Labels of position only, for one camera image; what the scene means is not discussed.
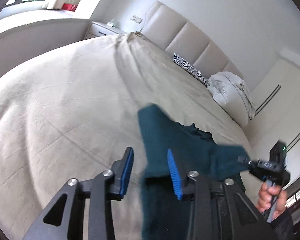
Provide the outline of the white nightstand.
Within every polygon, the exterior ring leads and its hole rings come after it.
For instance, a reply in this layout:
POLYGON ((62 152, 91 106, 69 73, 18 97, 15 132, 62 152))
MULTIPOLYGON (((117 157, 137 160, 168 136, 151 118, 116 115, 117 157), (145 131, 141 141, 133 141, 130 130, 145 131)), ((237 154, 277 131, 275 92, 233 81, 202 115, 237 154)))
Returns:
POLYGON ((121 29, 110 27, 104 23, 92 21, 89 24, 84 40, 116 34, 125 34, 125 32, 121 29))

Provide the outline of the tissue box on nightstand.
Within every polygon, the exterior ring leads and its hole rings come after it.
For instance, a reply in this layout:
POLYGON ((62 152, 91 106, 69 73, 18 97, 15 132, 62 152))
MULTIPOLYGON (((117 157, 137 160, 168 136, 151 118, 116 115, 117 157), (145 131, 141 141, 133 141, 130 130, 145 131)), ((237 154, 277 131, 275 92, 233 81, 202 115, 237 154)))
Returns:
POLYGON ((113 18, 111 21, 107 22, 107 26, 116 28, 117 21, 113 18))

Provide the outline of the wall power outlet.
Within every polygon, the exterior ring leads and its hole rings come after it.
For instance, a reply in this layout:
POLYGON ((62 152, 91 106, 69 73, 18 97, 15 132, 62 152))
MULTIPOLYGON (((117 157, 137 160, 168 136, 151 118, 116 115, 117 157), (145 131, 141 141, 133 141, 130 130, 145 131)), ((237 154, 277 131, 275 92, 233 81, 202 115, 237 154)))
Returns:
POLYGON ((133 22, 135 22, 135 23, 137 23, 137 24, 140 24, 140 23, 143 21, 142 18, 139 18, 138 16, 135 16, 135 15, 133 15, 133 16, 130 18, 130 20, 133 21, 133 22))

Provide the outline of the white folded duvet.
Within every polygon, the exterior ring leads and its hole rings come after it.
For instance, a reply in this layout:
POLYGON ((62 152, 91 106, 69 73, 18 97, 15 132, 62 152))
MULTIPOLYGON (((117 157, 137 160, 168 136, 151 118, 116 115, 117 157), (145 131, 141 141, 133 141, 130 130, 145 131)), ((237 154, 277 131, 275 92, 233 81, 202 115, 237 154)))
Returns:
POLYGON ((241 127, 255 117, 256 107, 245 81, 232 72, 218 72, 208 79, 214 101, 241 127))

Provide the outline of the beige bed sheet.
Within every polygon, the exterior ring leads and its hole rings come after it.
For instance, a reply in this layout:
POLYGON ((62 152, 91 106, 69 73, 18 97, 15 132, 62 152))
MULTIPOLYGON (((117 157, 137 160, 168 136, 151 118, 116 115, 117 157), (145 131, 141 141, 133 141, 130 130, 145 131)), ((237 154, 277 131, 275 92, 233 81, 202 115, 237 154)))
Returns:
POLYGON ((206 87, 137 33, 73 43, 0 78, 0 228, 22 239, 70 178, 87 180, 134 149, 128 192, 114 202, 117 239, 140 239, 147 165, 138 110, 154 103, 221 144, 250 144, 206 87))

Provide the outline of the beige padded headboard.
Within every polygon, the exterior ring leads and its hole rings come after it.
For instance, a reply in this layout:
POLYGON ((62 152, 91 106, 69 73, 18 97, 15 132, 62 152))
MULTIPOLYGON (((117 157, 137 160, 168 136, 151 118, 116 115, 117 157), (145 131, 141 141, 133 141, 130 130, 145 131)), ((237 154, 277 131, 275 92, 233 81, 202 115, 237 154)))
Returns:
POLYGON ((243 78, 243 74, 211 38, 159 1, 147 10, 141 33, 168 55, 177 53, 182 56, 205 77, 224 71, 243 78))

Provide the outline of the dark teal knit sweater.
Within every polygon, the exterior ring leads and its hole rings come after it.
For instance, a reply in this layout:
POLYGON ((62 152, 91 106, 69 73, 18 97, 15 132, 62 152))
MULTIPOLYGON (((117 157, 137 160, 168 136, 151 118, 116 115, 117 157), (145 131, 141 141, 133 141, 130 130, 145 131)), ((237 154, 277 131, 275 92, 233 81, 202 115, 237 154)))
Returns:
POLYGON ((214 142, 212 134, 194 124, 184 126, 170 119, 157 105, 138 111, 147 167, 141 182, 143 239, 185 239, 189 224, 189 202, 179 201, 173 191, 167 162, 168 150, 177 153, 183 166, 214 181, 233 179, 244 188, 237 158, 247 156, 241 146, 214 142))

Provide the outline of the red box on sill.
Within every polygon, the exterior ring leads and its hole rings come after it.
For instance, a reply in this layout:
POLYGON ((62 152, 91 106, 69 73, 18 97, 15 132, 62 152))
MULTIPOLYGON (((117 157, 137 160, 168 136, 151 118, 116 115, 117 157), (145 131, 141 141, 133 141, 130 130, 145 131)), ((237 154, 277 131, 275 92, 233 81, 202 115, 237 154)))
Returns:
POLYGON ((67 10, 67 11, 76 11, 77 5, 76 4, 71 4, 71 3, 64 3, 62 6, 62 10, 67 10))

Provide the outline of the zebra print pillow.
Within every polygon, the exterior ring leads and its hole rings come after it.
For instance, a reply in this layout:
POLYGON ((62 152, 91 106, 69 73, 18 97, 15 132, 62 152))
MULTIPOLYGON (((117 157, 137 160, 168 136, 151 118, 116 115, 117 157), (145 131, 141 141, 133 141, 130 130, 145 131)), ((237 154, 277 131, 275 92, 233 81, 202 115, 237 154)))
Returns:
POLYGON ((207 87, 209 84, 208 79, 202 74, 200 70, 191 65, 187 60, 185 60, 182 56, 177 53, 173 54, 173 61, 179 67, 183 68, 183 70, 187 71, 192 77, 200 81, 204 86, 207 87))

